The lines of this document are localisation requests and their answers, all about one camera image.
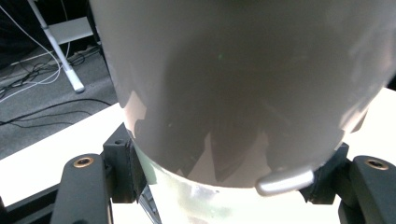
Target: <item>white tabletop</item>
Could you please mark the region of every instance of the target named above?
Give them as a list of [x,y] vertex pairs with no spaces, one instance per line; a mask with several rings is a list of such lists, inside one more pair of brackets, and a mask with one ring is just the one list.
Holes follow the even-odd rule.
[[[64,165],[70,159],[85,153],[101,153],[102,144],[122,119],[120,106],[113,105],[1,160],[0,195],[5,206],[59,183]],[[371,103],[361,129],[345,138],[349,144],[348,157],[370,155],[396,164],[395,128],[396,92],[384,89]],[[289,195],[276,197],[279,206],[288,203]],[[338,204],[338,200],[333,206],[305,204],[301,197],[301,206],[295,211],[282,211],[279,222],[286,220],[287,213],[293,213],[298,218],[294,223],[339,223]],[[266,212],[276,211],[281,209],[275,205],[274,211]],[[136,203],[114,204],[113,212],[115,223],[151,223]]]

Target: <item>gray carpet floor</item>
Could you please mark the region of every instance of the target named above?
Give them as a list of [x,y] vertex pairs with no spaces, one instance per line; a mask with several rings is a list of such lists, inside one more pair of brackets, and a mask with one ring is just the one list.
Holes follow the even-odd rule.
[[[33,52],[32,55],[38,55],[39,53],[40,49]],[[34,64],[45,63],[49,58],[49,55],[42,56],[22,65],[24,69],[30,71],[33,69]],[[107,108],[108,105],[89,100],[79,101],[46,109],[24,118],[25,120],[22,121],[4,122],[66,101],[97,99],[110,105],[114,105],[117,102],[103,57],[99,53],[95,53],[87,54],[87,57],[84,58],[79,57],[78,60],[77,63],[82,64],[75,65],[74,69],[85,85],[86,90],[83,93],[76,94],[73,91],[64,71],[62,71],[55,82],[48,85],[36,85],[0,103],[0,160]],[[20,78],[21,76],[18,76],[18,73],[25,72],[24,69],[19,64],[1,70],[0,86],[9,84],[12,79]],[[52,72],[41,75],[35,81],[42,80],[51,74]],[[29,85],[32,84],[14,88],[7,95]]]

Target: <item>black metal frame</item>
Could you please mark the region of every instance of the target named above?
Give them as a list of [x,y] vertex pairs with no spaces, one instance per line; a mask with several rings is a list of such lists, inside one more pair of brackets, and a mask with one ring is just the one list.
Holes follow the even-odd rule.
[[[396,223],[396,167],[377,158],[347,159],[343,144],[315,171],[315,182],[301,189],[313,204],[342,199],[342,224]],[[0,198],[0,223],[112,223],[111,202],[142,204],[153,223],[161,223],[134,146],[123,124],[104,143],[101,155],[69,161],[59,185],[5,208]]]

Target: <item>brass insert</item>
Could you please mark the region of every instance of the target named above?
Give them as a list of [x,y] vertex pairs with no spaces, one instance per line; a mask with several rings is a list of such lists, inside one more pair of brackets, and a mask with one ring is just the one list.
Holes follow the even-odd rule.
[[377,169],[377,170],[388,170],[389,169],[389,167],[382,161],[367,160],[366,164],[372,168]]
[[87,167],[89,165],[91,165],[93,163],[93,158],[91,157],[84,157],[81,159],[76,160],[73,165],[76,168],[84,168]]

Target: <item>glossy plastic surface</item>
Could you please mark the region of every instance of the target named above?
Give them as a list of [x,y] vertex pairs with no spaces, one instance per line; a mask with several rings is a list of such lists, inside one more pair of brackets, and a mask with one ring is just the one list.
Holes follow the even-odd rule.
[[395,71],[395,1],[91,4],[134,143],[207,185],[318,168]]

